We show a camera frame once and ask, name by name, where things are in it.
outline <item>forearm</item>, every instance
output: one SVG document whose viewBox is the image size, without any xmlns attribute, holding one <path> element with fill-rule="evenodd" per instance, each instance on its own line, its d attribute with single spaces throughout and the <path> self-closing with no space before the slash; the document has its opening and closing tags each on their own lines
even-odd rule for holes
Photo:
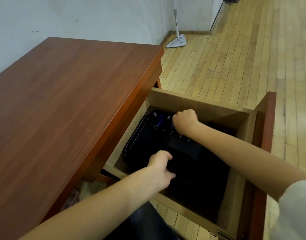
<svg viewBox="0 0 306 240">
<path fill-rule="evenodd" d="M 155 171 L 143 168 L 55 215 L 21 240 L 103 239 L 157 190 Z"/>
<path fill-rule="evenodd" d="M 211 150 L 275 200 L 278 200 L 291 184 L 306 180 L 306 173 L 286 161 L 201 123 L 191 129 L 188 137 Z"/>
</svg>

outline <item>mop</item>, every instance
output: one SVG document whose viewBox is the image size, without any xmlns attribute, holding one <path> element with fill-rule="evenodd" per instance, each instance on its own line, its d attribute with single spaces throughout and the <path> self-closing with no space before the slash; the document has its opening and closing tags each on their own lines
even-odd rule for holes
<svg viewBox="0 0 306 240">
<path fill-rule="evenodd" d="M 176 10 L 175 0 L 173 0 L 173 9 L 174 9 L 174 16 L 176 23 L 176 38 L 166 45 L 167 48 L 175 48 L 186 45 L 186 39 L 184 34 L 179 35 L 179 26 L 177 23 L 177 10 Z"/>
</svg>

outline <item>wooden desk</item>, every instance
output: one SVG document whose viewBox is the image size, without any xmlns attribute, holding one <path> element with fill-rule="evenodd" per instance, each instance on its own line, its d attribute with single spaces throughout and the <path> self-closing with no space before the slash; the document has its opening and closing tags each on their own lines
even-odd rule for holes
<svg viewBox="0 0 306 240">
<path fill-rule="evenodd" d="M 0 239 L 99 173 L 159 80 L 163 48 L 49 37 L 0 73 Z"/>
</svg>

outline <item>black organizer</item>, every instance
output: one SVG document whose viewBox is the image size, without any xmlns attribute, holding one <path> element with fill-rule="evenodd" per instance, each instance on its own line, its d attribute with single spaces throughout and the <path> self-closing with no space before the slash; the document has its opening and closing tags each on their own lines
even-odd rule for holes
<svg viewBox="0 0 306 240">
<path fill-rule="evenodd" d="M 167 168 L 176 173 L 176 178 L 161 193 L 216 223 L 230 167 L 207 148 L 179 135 L 172 124 L 173 115 L 162 110 L 144 115 L 124 147 L 126 164 L 137 171 L 147 166 L 152 154 L 169 151 L 173 159 Z"/>
</svg>

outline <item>mop handle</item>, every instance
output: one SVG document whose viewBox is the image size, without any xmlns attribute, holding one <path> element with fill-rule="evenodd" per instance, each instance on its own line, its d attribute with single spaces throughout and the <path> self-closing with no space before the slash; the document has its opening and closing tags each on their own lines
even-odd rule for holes
<svg viewBox="0 0 306 240">
<path fill-rule="evenodd" d="M 174 12 L 175 23 L 176 23 L 176 36 L 177 36 L 177 40 L 179 41 L 179 26 L 177 24 L 177 9 L 176 9 L 176 2 L 175 2 L 175 0 L 173 0 L 173 12 Z"/>
</svg>

